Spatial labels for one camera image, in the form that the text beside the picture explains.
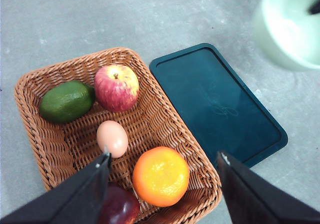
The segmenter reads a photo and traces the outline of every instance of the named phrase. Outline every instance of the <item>red apple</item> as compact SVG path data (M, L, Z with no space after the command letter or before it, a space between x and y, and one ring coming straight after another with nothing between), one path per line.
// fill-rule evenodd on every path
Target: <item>red apple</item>
M136 74L124 65L107 65L94 77L95 95L100 105L111 112L126 111L138 99L139 82Z
M131 192L109 183L98 224L133 224L139 211L139 201Z

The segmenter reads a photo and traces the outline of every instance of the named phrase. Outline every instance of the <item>woven basket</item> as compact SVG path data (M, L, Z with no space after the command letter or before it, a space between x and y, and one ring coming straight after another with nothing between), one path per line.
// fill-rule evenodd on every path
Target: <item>woven basket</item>
M95 102L89 112L67 124L53 124L39 115L39 102L48 90L73 79L93 85L96 71L110 64L129 66L139 79L138 101L131 110L108 112ZM136 223L195 223L218 205L222 193L214 167L134 51L111 48L37 69L20 78L14 93L47 190L101 154L96 142L97 128L105 120L115 120L127 131L129 147L124 156L113 159L111 181L134 192L132 173L135 163L143 152L156 146L174 148L183 155L190 168L185 196L168 208L158 208L139 200L140 213Z

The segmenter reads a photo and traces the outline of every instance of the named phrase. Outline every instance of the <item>mint green bowl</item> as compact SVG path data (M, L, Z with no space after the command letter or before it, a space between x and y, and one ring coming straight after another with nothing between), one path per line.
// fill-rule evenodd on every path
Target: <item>mint green bowl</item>
M275 64L290 70L320 69L320 13L316 0L262 0L253 18L253 36Z

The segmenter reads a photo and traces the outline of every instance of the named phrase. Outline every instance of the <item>brown egg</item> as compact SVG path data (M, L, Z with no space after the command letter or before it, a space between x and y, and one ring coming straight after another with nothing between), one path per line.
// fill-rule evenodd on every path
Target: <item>brown egg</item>
M107 150L113 158L121 157L128 148L128 136L125 129L115 121L104 121L96 132L96 141L102 151Z

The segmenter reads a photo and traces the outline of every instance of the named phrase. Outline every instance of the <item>concrete floor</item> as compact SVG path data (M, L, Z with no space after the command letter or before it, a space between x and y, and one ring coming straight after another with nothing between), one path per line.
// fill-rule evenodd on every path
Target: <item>concrete floor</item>
M212 43L288 134L252 170L320 210L320 72L273 66L252 40L259 0L1 0L1 216L44 192L13 88L24 73L113 46L154 58ZM225 203L200 224L231 223Z

